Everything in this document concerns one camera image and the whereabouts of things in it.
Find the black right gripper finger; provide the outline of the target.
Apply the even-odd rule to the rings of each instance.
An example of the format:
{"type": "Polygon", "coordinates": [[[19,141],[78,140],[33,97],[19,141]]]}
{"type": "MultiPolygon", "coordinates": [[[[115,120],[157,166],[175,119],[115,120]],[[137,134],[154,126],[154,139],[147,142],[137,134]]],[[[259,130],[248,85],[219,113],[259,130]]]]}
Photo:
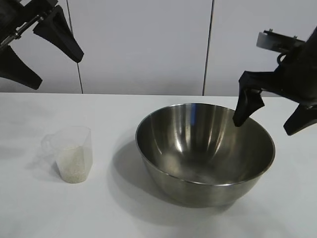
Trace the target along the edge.
{"type": "Polygon", "coordinates": [[[236,127],[240,127],[258,109],[264,107],[262,91],[269,91],[273,72],[244,71],[239,79],[239,96],[233,116],[236,127]]]}
{"type": "Polygon", "coordinates": [[[298,105],[284,124],[287,135],[291,136],[317,122],[317,106],[298,105]]]}

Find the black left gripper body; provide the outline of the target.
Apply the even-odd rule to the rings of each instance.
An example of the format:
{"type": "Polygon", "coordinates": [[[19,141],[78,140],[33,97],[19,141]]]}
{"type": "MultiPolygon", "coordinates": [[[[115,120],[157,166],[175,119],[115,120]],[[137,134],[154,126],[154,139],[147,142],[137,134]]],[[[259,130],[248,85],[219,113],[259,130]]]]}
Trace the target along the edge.
{"type": "Polygon", "coordinates": [[[41,22],[57,6],[56,0],[31,0],[22,4],[20,0],[0,2],[0,49],[4,50],[12,41],[34,23],[41,22]]]}

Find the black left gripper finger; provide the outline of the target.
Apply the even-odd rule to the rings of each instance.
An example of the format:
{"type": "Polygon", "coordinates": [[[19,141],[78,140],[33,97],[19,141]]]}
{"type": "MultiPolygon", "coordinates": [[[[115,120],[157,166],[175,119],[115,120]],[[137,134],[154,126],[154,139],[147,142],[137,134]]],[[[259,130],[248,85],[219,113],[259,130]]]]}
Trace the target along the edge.
{"type": "Polygon", "coordinates": [[[70,31],[60,5],[35,26],[33,33],[55,45],[74,62],[82,60],[84,52],[70,31]]]}
{"type": "Polygon", "coordinates": [[[31,89],[39,89],[42,79],[14,52],[11,46],[0,51],[0,76],[31,89]]]}

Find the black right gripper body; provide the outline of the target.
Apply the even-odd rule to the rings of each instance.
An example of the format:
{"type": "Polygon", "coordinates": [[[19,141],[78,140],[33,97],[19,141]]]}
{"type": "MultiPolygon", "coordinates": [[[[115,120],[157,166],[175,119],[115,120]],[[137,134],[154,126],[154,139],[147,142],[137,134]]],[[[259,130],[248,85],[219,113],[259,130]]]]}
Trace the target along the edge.
{"type": "Polygon", "coordinates": [[[306,106],[317,104],[317,33],[306,40],[273,31],[262,32],[262,48],[278,52],[281,91],[289,99],[306,106]]]}

